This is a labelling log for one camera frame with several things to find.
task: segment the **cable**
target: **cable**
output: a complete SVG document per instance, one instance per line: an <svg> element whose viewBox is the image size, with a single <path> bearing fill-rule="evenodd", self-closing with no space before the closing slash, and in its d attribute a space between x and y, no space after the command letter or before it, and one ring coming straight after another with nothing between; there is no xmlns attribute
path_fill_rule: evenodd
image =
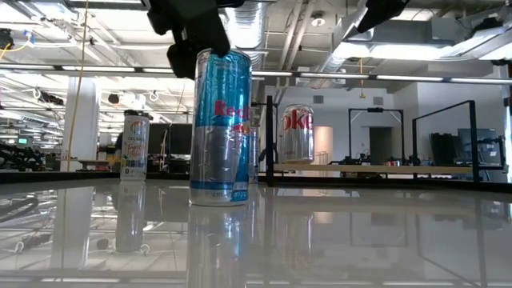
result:
<svg viewBox="0 0 512 288"><path fill-rule="evenodd" d="M7 52L7 49L9 49L9 47L10 47L10 43L7 43L6 48L4 50L2 50L2 54L0 54L0 60L2 60L3 55Z"/></svg>
<svg viewBox="0 0 512 288"><path fill-rule="evenodd" d="M424 10L430 11L432 13L432 17L436 16L435 12L431 8L421 8L410 20L413 21L416 18L416 16L418 16Z"/></svg>
<svg viewBox="0 0 512 288"><path fill-rule="evenodd" d="M29 43L30 43L30 35L27 37L27 40L26 40L25 44L23 44L23 46L16 48L14 50L8 50L10 47L10 45L8 45L8 47L6 47L5 49L0 49L0 51L2 51L2 54L7 53L7 52L9 52L9 53L10 52L18 52L18 51L24 49Z"/></svg>
<svg viewBox="0 0 512 288"><path fill-rule="evenodd" d="M78 88L77 94L74 99L74 108L73 108L73 119L71 120L71 134L70 134L70 143L67 147L67 171L70 172L70 164L71 164L71 145L73 144L73 132L74 132L74 123L77 119L77 110L78 110L78 100L80 99L80 88L82 86L82 77L83 77L83 67L85 65L86 60L86 35L87 35L87 13L89 12L89 0L86 0L86 12L83 23L83 36L82 36L82 63L80 63L80 75L78 76Z"/></svg>

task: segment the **desk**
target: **desk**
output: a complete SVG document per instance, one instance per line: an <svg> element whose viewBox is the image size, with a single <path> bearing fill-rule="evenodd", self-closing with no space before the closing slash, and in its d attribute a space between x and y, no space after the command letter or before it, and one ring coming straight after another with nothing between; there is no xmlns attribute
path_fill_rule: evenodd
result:
<svg viewBox="0 0 512 288"><path fill-rule="evenodd" d="M65 159L59 159L57 161L66 162ZM87 170L88 166L98 166L101 171L108 170L110 171L110 162L107 160L87 160L87 159L71 159L72 162L80 162L82 164L82 169Z"/></svg>

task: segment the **pipe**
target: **pipe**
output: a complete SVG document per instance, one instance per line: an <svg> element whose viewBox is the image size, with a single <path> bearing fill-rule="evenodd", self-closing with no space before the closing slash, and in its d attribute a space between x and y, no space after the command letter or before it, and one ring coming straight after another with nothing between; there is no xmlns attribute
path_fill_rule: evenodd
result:
<svg viewBox="0 0 512 288"><path fill-rule="evenodd" d="M288 58L288 64L286 64L286 70L290 70L295 61L295 56L297 56L298 47L301 45L302 37L304 36L304 31L306 31L306 26L308 23L308 19L313 13L314 4L316 0L310 0L307 5L306 12L304 13L304 18L302 19L301 26L297 32L297 37L294 42L294 47L291 50L291 55Z"/></svg>
<svg viewBox="0 0 512 288"><path fill-rule="evenodd" d="M236 48L260 50L263 45L266 4L261 2L246 2L239 8L226 9L230 18L229 26L232 43ZM263 55L246 52L252 62L253 69L261 67Z"/></svg>
<svg viewBox="0 0 512 288"><path fill-rule="evenodd" d="M291 40L295 34L295 27L297 26L298 18L301 15L302 1L297 0L295 3L295 7L293 10L294 17L291 20L290 28L288 29L288 33L286 35L285 45L282 48L281 57L279 59L278 70L281 70L285 64L286 56L288 55L288 49L290 48Z"/></svg>

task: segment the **yellow cable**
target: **yellow cable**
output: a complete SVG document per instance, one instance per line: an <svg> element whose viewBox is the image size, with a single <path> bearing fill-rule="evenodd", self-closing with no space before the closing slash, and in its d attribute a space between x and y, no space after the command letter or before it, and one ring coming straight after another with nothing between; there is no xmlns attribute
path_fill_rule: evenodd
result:
<svg viewBox="0 0 512 288"><path fill-rule="evenodd" d="M86 59L86 33L87 33L87 12L88 11L89 11L89 0L86 0L86 14L85 14L85 20L83 23L83 36L82 36L82 63L80 64L80 75L78 76L77 94L76 94L76 97L74 98L73 119L71 120L70 143L67 147L67 171L68 172L70 172L71 144L73 144L74 122L76 121L76 118L77 118L78 100L80 98L80 88L82 86L83 67L84 67L84 61Z"/></svg>
<svg viewBox="0 0 512 288"><path fill-rule="evenodd" d="M2 60L3 55L6 53L7 49L9 49L9 47L10 47L10 43L7 43L6 48L4 50L2 50L2 53L0 54L0 60Z"/></svg>
<svg viewBox="0 0 512 288"><path fill-rule="evenodd" d="M19 47L19 48L16 48L14 50L8 50L9 47L10 47L10 44L7 45L7 47L5 49L0 49L0 51L2 52L2 55L4 53L10 53L10 52L18 52L20 51L21 49L25 48L27 45L29 45L30 43L30 36L28 36L28 39L26 40L25 44L23 44L23 46Z"/></svg>

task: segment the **can lid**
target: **can lid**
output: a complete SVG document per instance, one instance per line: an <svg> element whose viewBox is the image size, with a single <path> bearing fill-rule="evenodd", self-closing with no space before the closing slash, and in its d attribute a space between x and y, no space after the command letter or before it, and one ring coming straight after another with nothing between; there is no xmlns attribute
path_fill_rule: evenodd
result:
<svg viewBox="0 0 512 288"><path fill-rule="evenodd" d="M149 114L148 114L148 113L145 113L144 111L125 110L125 116L143 116L143 117L149 117Z"/></svg>
<svg viewBox="0 0 512 288"><path fill-rule="evenodd" d="M203 53L205 53L205 52L210 52L211 54L215 54L215 55L217 55L213 49L211 49L211 48L206 48L206 49L204 49L204 50L199 51L198 56L199 56L199 55L201 55L201 54L203 54ZM244 52L243 52L243 51L241 51L241 50L238 50L238 49L235 49L235 48L231 48L231 49L230 49L230 52L235 52L235 53L241 54L241 55L243 55L243 56L245 56L245 57L247 57L247 58L249 58L249 59L250 59L249 55L247 55L246 53L244 53Z"/></svg>

